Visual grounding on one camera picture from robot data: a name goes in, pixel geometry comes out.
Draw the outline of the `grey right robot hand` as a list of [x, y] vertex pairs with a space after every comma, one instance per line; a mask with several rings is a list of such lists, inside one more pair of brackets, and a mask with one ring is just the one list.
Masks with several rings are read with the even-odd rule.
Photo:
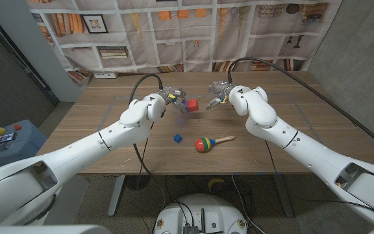
[[219, 104], [228, 102], [229, 94], [235, 86], [236, 84], [228, 83], [226, 81], [214, 81], [210, 84], [208, 90], [215, 95], [215, 98], [209, 101], [206, 110], [210, 110]]

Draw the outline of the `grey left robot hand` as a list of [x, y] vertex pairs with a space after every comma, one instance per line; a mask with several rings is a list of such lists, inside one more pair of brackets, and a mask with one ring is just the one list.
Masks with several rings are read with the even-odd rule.
[[162, 98], [166, 105], [172, 104], [176, 109], [179, 109], [182, 113], [186, 113], [186, 92], [182, 88], [174, 86], [166, 86], [157, 92]]

